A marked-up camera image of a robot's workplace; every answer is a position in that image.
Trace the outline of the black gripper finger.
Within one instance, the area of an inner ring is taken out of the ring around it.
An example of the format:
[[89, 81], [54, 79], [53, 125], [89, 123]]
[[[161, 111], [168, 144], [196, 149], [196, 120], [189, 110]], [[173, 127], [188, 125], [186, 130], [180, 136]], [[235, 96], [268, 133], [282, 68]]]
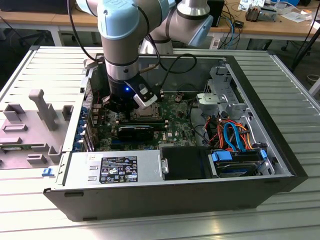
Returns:
[[120, 112], [120, 100], [114, 94], [110, 94], [102, 98], [102, 105], [107, 110], [110, 110], [115, 113]]
[[124, 120], [129, 120], [131, 117], [131, 112], [134, 109], [134, 104], [132, 101], [125, 101], [120, 105], [120, 113]]

